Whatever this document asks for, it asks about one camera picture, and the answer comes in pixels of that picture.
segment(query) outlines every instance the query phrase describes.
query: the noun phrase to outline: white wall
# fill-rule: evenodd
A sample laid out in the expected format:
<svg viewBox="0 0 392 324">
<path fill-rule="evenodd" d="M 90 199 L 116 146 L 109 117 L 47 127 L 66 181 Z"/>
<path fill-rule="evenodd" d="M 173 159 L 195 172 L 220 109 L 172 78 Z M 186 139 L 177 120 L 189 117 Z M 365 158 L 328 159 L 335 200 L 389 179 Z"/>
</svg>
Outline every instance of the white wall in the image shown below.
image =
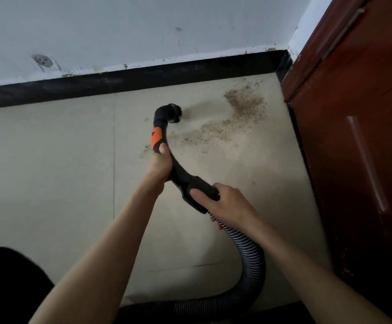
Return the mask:
<svg viewBox="0 0 392 324">
<path fill-rule="evenodd" d="M 332 0 L 311 0 L 290 39 L 288 51 L 293 61 L 298 58 Z"/>
<path fill-rule="evenodd" d="M 284 50 L 309 2 L 0 0 L 0 85 Z"/>
</svg>

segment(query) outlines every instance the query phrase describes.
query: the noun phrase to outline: black pants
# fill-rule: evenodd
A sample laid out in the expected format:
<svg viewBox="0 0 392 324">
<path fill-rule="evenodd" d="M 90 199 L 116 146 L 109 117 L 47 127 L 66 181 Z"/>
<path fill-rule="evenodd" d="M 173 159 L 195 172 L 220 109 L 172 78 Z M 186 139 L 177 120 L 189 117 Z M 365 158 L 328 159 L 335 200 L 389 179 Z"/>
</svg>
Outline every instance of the black pants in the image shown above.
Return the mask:
<svg viewBox="0 0 392 324">
<path fill-rule="evenodd" d="M 0 323 L 28 323 L 52 288 L 52 281 L 34 262 L 0 247 Z"/>
</svg>

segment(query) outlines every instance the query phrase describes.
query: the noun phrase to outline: curved black pipe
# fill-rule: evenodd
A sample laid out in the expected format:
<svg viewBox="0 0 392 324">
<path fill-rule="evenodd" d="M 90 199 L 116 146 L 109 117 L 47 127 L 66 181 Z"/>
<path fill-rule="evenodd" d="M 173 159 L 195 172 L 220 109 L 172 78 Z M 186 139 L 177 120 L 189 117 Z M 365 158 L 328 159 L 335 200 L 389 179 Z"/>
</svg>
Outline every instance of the curved black pipe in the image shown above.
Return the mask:
<svg viewBox="0 0 392 324">
<path fill-rule="evenodd" d="M 161 143 L 167 144 L 167 124 L 177 123 L 181 114 L 180 107 L 173 103 L 156 110 L 154 129 L 151 134 L 151 144 L 155 152 L 160 153 L 158 148 Z M 218 190 L 198 176 L 187 173 L 173 155 L 172 162 L 170 179 L 180 189 L 183 199 L 199 212 L 207 213 L 208 210 L 194 201 L 189 192 L 192 188 L 196 188 L 203 191 L 213 200 L 219 200 Z M 241 277 L 234 287 L 212 297 L 176 301 L 152 301 L 121 307 L 115 323 L 159 321 L 162 319 L 168 323 L 218 321 L 237 316 L 251 307 L 259 296 L 265 282 L 265 255 L 262 248 L 246 235 L 222 223 L 220 224 L 234 240 L 241 255 Z"/>
</svg>

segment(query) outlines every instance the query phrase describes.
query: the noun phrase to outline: black corrugated hose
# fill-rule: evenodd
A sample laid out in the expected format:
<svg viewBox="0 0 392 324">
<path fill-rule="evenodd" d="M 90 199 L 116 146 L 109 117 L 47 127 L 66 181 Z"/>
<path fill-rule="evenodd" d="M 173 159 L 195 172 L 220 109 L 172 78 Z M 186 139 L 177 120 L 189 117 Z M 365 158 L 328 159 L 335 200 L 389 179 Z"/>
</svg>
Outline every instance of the black corrugated hose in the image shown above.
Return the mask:
<svg viewBox="0 0 392 324">
<path fill-rule="evenodd" d="M 207 298 L 152 301 L 121 307 L 116 324 L 166 320 L 168 323 L 199 323 L 234 318 L 253 305 L 265 282 L 262 248 L 246 235 L 221 223 L 241 255 L 242 272 L 235 286 Z"/>
</svg>

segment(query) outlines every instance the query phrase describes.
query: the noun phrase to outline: forearm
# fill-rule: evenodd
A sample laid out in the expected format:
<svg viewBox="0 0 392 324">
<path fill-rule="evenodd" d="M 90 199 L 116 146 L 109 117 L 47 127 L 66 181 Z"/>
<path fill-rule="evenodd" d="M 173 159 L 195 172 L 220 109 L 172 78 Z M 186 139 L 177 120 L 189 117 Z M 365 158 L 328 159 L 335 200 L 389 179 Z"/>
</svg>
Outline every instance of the forearm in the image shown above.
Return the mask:
<svg viewBox="0 0 392 324">
<path fill-rule="evenodd" d="M 317 323 L 392 323 L 363 296 L 285 241 L 271 225 L 259 218 L 253 221 L 248 234 L 270 254 Z"/>
<path fill-rule="evenodd" d="M 145 179 L 102 240 L 43 301 L 31 323 L 111 323 L 161 190 Z"/>
</svg>

